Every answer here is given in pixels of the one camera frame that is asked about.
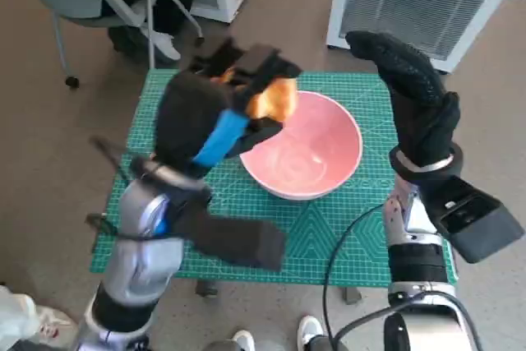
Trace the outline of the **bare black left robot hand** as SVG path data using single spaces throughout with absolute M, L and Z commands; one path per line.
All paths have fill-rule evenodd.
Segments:
M 168 83 L 155 120 L 154 157 L 191 178 L 281 132 L 302 70 L 266 44 L 209 38 Z

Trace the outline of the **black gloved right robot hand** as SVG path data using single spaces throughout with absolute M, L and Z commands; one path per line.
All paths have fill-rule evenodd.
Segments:
M 449 158 L 459 95 L 445 89 L 429 58 L 387 34 L 355 30 L 345 39 L 355 58 L 376 65 L 387 86 L 404 156 L 420 168 Z

